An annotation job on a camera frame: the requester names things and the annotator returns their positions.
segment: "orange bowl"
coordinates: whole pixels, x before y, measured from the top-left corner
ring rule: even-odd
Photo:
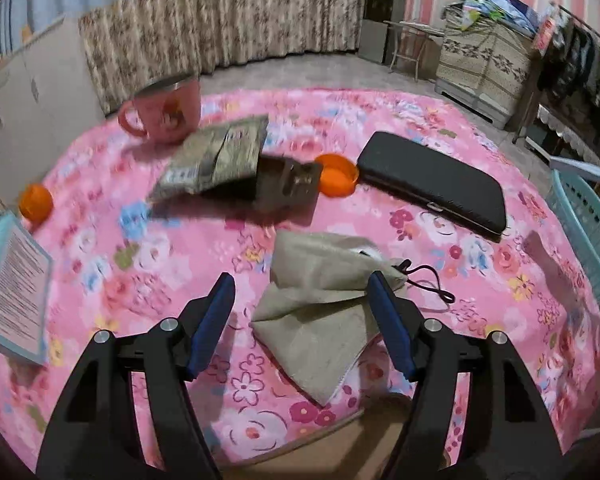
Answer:
[[[33,224],[40,224],[51,214],[54,200],[42,184],[30,184],[20,196],[18,208],[24,218]]]
[[[348,158],[337,153],[326,153],[315,161],[322,164],[319,189],[323,195],[343,197],[356,190],[360,172]]]

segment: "pink mug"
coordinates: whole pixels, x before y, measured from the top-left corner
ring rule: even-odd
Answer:
[[[136,109],[144,128],[129,124],[126,114]],[[189,74],[154,80],[125,102],[118,111],[118,123],[136,137],[155,142],[180,142],[200,122],[200,82]]]

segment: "black drawstring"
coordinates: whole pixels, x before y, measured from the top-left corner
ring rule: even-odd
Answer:
[[[429,292],[435,292],[437,295],[439,295],[440,299],[442,301],[444,301],[446,304],[451,304],[451,303],[456,302],[456,297],[451,292],[449,292],[448,290],[442,289],[442,285],[440,284],[440,277],[438,276],[438,271],[436,269],[434,269],[430,265],[420,265],[420,266],[416,267],[415,269],[407,270],[409,267],[411,267],[411,260],[407,259],[407,260],[404,260],[400,265],[394,266],[394,269],[398,270],[398,272],[403,273],[405,276],[409,276],[410,274],[413,274],[414,272],[417,272],[418,270],[421,270],[421,269],[430,270],[431,272],[433,272],[436,275],[436,281],[438,282],[438,288],[433,288],[432,286],[425,286],[425,285],[421,285],[416,282],[412,282],[409,278],[407,278],[407,283],[409,283],[413,286],[417,286],[418,288],[421,288],[423,290],[428,290]]]

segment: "white cabinet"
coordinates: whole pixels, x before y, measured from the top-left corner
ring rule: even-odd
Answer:
[[[104,120],[77,24],[61,18],[0,69],[0,199],[11,206]]]

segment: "mug handle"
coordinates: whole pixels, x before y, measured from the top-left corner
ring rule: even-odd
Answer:
[[[126,130],[127,133],[130,133],[134,137],[146,137],[146,130],[142,128],[136,128],[129,124],[129,121],[126,120],[126,113],[133,108],[133,103],[131,101],[125,102],[118,110],[118,124],[122,126],[123,130]]]

